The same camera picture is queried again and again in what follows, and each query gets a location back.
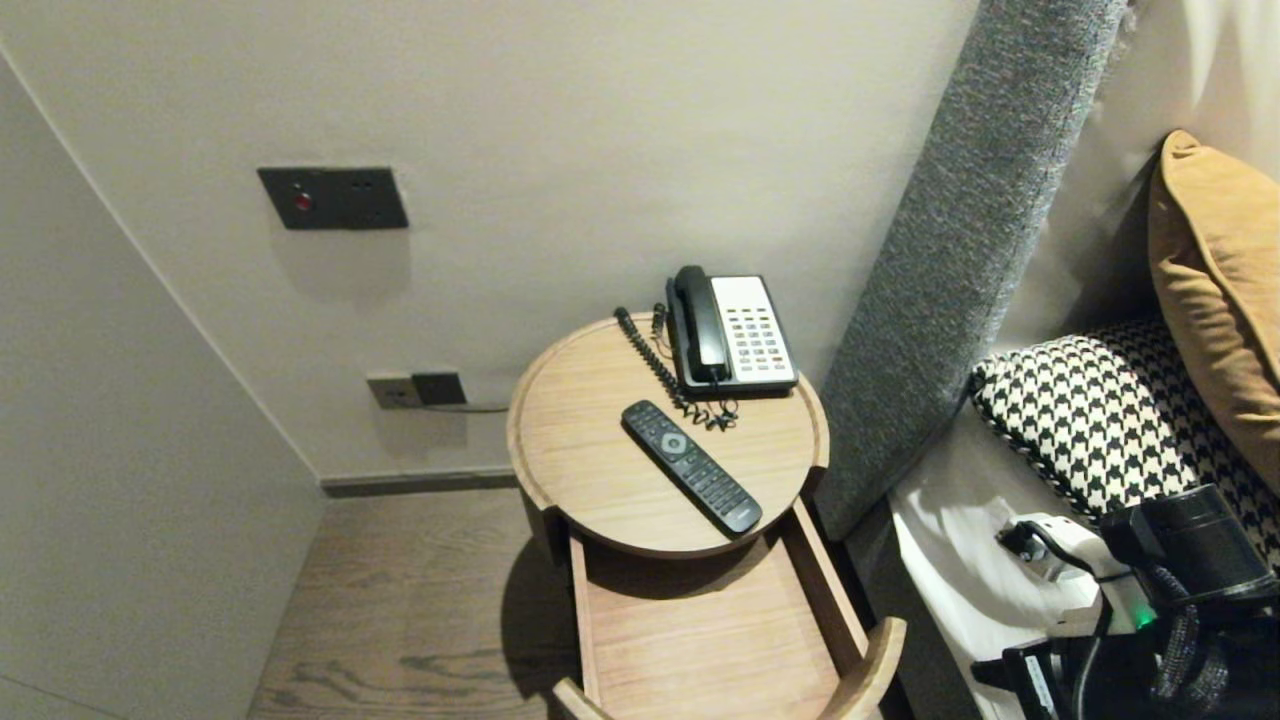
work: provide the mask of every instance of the mustard pillow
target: mustard pillow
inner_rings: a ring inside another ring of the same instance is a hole
[[[1148,213],[1156,293],[1187,372],[1280,495],[1280,186],[1174,131]]]

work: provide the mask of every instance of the baseboard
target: baseboard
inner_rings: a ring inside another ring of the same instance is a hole
[[[369,497],[513,487],[516,487],[516,473],[509,466],[470,468],[411,475],[358,475],[320,479],[320,489],[329,497]]]

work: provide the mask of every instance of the electrical cable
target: electrical cable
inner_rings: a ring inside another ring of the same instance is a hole
[[[660,304],[654,306],[654,322],[650,329],[654,332],[655,336],[660,334],[658,331],[662,329],[663,323],[666,322],[666,315],[667,315],[666,306],[662,306]],[[676,380],[676,375],[673,375],[672,372],[667,369],[667,365],[663,364],[662,357],[657,352],[654,352],[653,347],[649,346],[649,342],[645,341],[643,334],[640,334],[640,331],[636,328],[636,324],[631,319],[631,314],[627,313],[626,307],[614,309],[613,318],[618,322],[618,327],[622,328],[622,333],[627,336],[627,341],[631,343],[631,346],[636,348],[636,352],[639,352],[641,357],[644,357],[644,361],[649,365],[649,369],[653,370],[653,374],[658,375],[658,379],[662,382],[663,389],[666,389],[667,395],[671,396],[672,405],[675,405],[677,410],[684,413],[685,418],[691,418],[695,424],[703,425],[708,430],[716,428],[726,430],[737,424],[736,413],[722,413],[721,415],[716,415],[710,410],[699,406],[698,402],[685,398],[684,393],[680,392],[680,383]],[[721,407],[722,410],[727,410],[727,406],[723,402]]]
[[[1080,665],[1080,674],[1075,676],[1075,687],[1071,688],[1071,715],[1075,720],[1084,720],[1084,688],[1089,683],[1089,674],[1093,671],[1093,661],[1098,659],[1098,650],[1102,648],[1102,637],[1107,634],[1107,628],[1111,626],[1111,601],[1107,600],[1106,593],[1100,593],[1102,597],[1102,611],[1098,614],[1098,624],[1093,626],[1093,639],[1089,642],[1089,650],[1084,655],[1084,662]]]
[[[1062,550],[1062,546],[1057,544],[1057,541],[1055,541],[1053,537],[1044,532],[1039,525],[1034,523],[1019,523],[1019,527],[1039,538],[1039,541],[1044,543],[1044,547],[1048,548],[1048,551],[1052,552],[1059,560],[1084,570],[1089,574],[1089,577],[1097,580],[1097,574],[1088,562]],[[1111,626],[1111,601],[1107,600],[1107,594],[1102,592],[1101,588],[1098,588],[1098,597],[1102,598],[1102,609],[1098,612],[1098,623],[1093,626],[1093,639],[1089,642],[1089,650],[1085,651],[1084,662],[1080,665],[1080,673],[1075,676],[1075,685],[1071,688],[1071,715],[1074,715],[1075,720],[1084,720],[1084,688],[1088,684],[1089,674],[1093,671],[1093,662],[1098,657],[1098,650],[1102,648],[1102,638],[1107,634],[1107,629]]]
[[[1189,597],[1183,583],[1164,565],[1152,562],[1146,570],[1152,583],[1169,597],[1175,601]],[[1188,680],[1199,646],[1204,647],[1199,671]],[[1181,703],[1193,717],[1207,715],[1226,692],[1229,673],[1221,638],[1210,634],[1201,639],[1199,610],[1196,605],[1183,605],[1174,610],[1162,657],[1151,687],[1151,697],[1169,706]]]
[[[426,405],[422,406],[421,410],[426,410],[429,413],[454,413],[458,415],[488,415],[492,413],[506,413],[507,410],[511,410],[511,407],[506,405],[498,407],[489,407],[486,405]]]

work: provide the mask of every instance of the black remote control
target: black remote control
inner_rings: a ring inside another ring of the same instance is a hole
[[[712,521],[742,533],[760,519],[760,505],[657,405],[631,405],[622,427]]]

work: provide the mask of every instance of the telephone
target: telephone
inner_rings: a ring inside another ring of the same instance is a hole
[[[680,388],[699,397],[786,395],[797,378],[760,275],[708,278],[686,265],[667,281]]]

